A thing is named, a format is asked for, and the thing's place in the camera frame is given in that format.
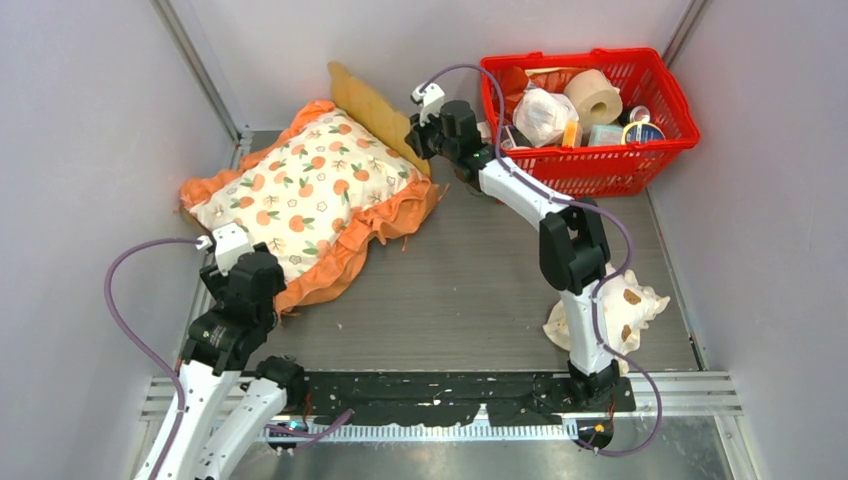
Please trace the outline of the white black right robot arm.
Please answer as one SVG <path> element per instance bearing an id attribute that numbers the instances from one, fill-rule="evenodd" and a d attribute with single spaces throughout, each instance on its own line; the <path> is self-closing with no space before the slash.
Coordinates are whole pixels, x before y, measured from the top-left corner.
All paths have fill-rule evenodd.
<path id="1" fill-rule="evenodd" d="M 607 343 L 601 298 L 610 250 L 601 211 L 589 199 L 570 200 L 529 176 L 483 140 L 468 102 L 417 100 L 407 144 L 422 159 L 441 156 L 459 176 L 518 213 L 536 228 L 539 267 L 559 293 L 570 338 L 569 377 L 574 403 L 596 410 L 620 376 Z"/>

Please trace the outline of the cream frilled small pillow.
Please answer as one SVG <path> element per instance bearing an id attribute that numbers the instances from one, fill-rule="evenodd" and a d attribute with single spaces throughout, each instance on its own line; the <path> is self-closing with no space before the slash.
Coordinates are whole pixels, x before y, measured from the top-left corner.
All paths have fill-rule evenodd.
<path id="1" fill-rule="evenodd" d="M 602 336 L 604 344 L 621 354 L 635 351 L 640 347 L 640 332 L 670 301 L 640 284 L 630 269 L 618 274 L 607 264 L 606 273 L 610 279 L 598 294 L 593 293 L 597 282 L 584 287 L 579 295 L 562 291 L 543 325 L 549 340 L 576 355 L 572 364 L 585 375 L 599 373 L 613 361 L 621 373 L 627 373 L 627 362 L 604 349 L 597 337 Z"/>

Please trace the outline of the wooden pet bed frame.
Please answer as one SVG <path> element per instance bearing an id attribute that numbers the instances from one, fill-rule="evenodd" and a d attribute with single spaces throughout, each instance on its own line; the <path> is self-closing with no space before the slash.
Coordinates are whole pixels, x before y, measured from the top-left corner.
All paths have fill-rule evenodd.
<path id="1" fill-rule="evenodd" d="M 366 127 L 373 136 L 414 165 L 423 175 L 430 177 L 432 175 L 430 163 L 417 157 L 411 147 L 405 143 L 405 136 L 410 131 L 408 117 L 395 109 L 378 90 L 351 74 L 340 62 L 329 62 L 327 70 L 330 76 L 330 102 Z M 239 178 L 244 171 L 258 164 L 273 149 L 304 130 L 307 122 L 319 115 L 328 105 L 327 100 L 308 102 L 296 114 L 289 128 L 283 130 L 273 143 L 262 150 L 241 156 L 235 169 L 224 169 L 209 178 L 195 177 L 185 181 L 179 189 L 178 209 L 188 211 L 197 204 L 207 202 L 212 194 L 228 182 Z"/>

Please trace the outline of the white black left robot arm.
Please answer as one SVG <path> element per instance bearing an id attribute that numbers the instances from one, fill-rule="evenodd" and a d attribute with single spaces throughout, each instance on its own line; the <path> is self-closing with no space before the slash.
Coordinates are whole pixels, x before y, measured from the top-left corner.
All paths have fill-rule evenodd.
<path id="1" fill-rule="evenodd" d="M 139 479 L 227 479 L 275 415 L 305 405 L 303 367 L 290 357 L 270 356 L 255 367 L 224 423 L 213 426 L 251 355 L 276 326 L 274 299 L 285 281 L 263 243 L 240 248 L 230 265 L 215 261 L 200 277 L 215 302 L 190 325 L 177 375 L 180 389 Z"/>

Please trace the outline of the orange fruit print cushion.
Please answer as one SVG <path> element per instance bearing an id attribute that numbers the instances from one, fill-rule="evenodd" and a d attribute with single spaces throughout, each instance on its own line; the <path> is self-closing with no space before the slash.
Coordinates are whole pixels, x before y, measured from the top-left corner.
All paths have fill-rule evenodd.
<path id="1" fill-rule="evenodd" d="M 183 183 L 179 199 L 203 227 L 242 227 L 284 271 L 280 312 L 332 301 L 378 240 L 416 233 L 439 201 L 430 176 L 330 101 L 314 101 L 270 147 L 237 169 Z"/>

